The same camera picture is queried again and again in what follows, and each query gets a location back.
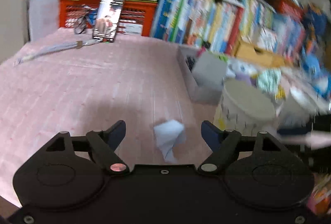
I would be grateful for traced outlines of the white round container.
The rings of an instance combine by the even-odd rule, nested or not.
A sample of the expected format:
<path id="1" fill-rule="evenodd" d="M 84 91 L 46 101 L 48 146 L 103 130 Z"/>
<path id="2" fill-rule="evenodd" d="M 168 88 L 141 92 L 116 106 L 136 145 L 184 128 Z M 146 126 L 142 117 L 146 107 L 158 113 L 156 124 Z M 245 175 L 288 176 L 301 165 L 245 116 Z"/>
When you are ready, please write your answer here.
<path id="1" fill-rule="evenodd" d="M 236 130 L 243 136 L 256 136 L 272 124 L 276 110 L 271 100 L 243 81 L 227 79 L 216 108 L 213 124 L 220 130 Z"/>

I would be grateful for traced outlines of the crumpled white tissue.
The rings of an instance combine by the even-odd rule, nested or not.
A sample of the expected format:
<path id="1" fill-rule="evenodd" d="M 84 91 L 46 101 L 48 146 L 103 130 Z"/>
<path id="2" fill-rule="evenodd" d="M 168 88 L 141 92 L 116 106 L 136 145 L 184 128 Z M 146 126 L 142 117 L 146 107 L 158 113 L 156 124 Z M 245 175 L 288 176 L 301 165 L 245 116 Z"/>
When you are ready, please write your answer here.
<path id="1" fill-rule="evenodd" d="M 175 164 L 173 149 L 186 141 L 185 126 L 177 120 L 170 120 L 154 127 L 155 142 L 166 163 Z"/>

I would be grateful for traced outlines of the grey shallow box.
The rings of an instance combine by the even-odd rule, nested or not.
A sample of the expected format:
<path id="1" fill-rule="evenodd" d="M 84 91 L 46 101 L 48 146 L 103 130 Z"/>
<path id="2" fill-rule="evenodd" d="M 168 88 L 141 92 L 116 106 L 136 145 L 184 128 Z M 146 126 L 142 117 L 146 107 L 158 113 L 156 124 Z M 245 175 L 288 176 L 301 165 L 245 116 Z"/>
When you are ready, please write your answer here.
<path id="1" fill-rule="evenodd" d="M 196 57 L 198 50 L 187 45 L 178 46 L 177 50 L 177 61 L 192 102 L 217 105 L 227 78 L 235 78 L 235 73 L 253 74 L 259 71 L 258 67 L 236 58 L 228 56 L 229 60 L 224 62 L 207 52 L 197 58 L 194 68 L 189 71 L 185 59 L 187 56 Z"/>

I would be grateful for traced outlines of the pink tablecloth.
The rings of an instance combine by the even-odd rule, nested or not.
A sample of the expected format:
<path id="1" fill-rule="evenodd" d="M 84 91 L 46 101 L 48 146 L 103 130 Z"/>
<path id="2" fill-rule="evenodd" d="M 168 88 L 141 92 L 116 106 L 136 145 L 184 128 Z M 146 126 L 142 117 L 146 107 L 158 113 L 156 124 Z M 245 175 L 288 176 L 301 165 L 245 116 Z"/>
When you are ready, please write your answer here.
<path id="1" fill-rule="evenodd" d="M 198 165 L 210 154 L 200 126 L 216 107 L 190 100 L 174 43 L 119 35 L 113 43 L 15 63 L 42 48 L 89 38 L 61 28 L 1 64 L 1 196 L 15 206 L 14 173 L 60 131 L 80 136 L 123 120 L 126 136 L 116 152 L 133 167 L 164 163 L 154 127 L 177 120 L 186 135 L 173 150 L 177 163 Z"/>

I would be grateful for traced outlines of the wooden drawer box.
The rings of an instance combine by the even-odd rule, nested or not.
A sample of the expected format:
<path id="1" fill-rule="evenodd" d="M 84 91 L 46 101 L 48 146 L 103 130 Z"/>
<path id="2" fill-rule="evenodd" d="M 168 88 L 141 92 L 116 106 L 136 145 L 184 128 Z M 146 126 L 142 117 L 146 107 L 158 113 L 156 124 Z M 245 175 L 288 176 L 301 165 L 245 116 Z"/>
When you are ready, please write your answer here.
<path id="1" fill-rule="evenodd" d="M 293 63 L 279 54 L 259 48 L 239 38 L 231 55 L 239 60 L 266 68 L 293 67 Z"/>

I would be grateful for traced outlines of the pink green fabric flower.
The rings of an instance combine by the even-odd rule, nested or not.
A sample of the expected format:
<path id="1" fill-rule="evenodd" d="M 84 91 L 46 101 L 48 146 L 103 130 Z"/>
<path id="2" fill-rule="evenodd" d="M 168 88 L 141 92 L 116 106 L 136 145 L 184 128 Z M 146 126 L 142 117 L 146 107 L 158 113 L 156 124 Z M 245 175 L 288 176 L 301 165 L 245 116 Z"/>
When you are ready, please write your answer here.
<path id="1" fill-rule="evenodd" d="M 219 53 L 214 53 L 210 50 L 207 50 L 206 48 L 202 47 L 201 49 L 198 50 L 196 53 L 196 57 L 199 58 L 203 53 L 207 52 L 208 54 L 214 56 L 215 58 L 218 58 L 221 61 L 227 62 L 229 60 L 228 56 L 225 54 L 219 54 Z"/>

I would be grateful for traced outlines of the blue Stitch plush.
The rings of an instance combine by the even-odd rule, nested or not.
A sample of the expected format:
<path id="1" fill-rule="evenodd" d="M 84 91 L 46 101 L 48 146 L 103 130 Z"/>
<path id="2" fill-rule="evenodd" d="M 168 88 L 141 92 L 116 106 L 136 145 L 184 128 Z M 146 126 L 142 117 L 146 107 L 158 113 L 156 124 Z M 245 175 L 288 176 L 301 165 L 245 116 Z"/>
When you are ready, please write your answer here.
<path id="1" fill-rule="evenodd" d="M 318 58 L 313 54 L 302 54 L 300 66 L 315 92 L 330 100 L 330 72 L 320 66 Z"/>

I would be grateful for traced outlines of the red plastic crate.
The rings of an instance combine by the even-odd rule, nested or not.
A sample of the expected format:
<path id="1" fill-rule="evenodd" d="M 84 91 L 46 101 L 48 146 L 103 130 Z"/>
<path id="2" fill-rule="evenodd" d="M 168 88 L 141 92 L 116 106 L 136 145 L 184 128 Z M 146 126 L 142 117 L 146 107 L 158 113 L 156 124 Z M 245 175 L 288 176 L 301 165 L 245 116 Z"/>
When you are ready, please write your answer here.
<path id="1" fill-rule="evenodd" d="M 59 27 L 75 28 L 81 33 L 94 25 L 118 24 L 117 32 L 122 35 L 147 37 L 150 34 L 157 2 L 154 0 L 125 0 L 123 7 L 116 3 L 98 16 L 101 0 L 59 0 Z"/>

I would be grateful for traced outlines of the row of upright books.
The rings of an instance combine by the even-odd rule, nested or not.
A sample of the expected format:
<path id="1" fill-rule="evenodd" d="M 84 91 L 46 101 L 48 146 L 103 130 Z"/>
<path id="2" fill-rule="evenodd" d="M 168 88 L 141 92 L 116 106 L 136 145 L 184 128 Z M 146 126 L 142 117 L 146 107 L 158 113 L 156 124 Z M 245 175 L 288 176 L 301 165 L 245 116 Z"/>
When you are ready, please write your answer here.
<path id="1" fill-rule="evenodd" d="M 261 28 L 279 43 L 272 29 L 281 15 L 261 0 L 159 0 L 150 36 L 230 54 L 239 35 L 252 39 Z"/>

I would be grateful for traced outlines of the smartphone on stand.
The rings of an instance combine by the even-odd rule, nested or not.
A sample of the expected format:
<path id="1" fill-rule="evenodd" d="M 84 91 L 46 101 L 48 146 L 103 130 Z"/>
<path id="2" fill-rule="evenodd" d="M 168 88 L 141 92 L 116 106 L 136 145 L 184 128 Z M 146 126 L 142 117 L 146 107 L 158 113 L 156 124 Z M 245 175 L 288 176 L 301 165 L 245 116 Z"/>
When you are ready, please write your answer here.
<path id="1" fill-rule="evenodd" d="M 114 42 L 125 0 L 101 0 L 96 15 L 92 38 Z"/>

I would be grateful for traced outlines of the red basket on books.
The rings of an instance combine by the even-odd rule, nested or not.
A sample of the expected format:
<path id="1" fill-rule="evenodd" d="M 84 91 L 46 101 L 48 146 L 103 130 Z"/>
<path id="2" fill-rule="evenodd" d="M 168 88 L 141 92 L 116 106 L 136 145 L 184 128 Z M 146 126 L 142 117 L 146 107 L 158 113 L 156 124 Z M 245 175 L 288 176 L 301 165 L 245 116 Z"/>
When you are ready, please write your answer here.
<path id="1" fill-rule="evenodd" d="M 292 19 L 302 21 L 303 8 L 293 0 L 267 0 L 278 14 L 290 16 Z"/>

